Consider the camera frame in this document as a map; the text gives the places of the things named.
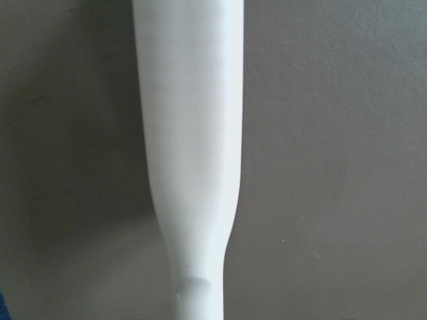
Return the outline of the beige hand brush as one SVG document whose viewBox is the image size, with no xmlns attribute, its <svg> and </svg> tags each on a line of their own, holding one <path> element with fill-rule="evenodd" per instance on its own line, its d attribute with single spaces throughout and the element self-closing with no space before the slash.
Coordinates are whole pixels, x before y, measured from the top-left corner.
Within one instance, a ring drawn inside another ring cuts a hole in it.
<svg viewBox="0 0 427 320">
<path fill-rule="evenodd" d="M 145 154 L 174 319 L 224 318 L 242 159 L 244 2 L 132 3 Z"/>
</svg>

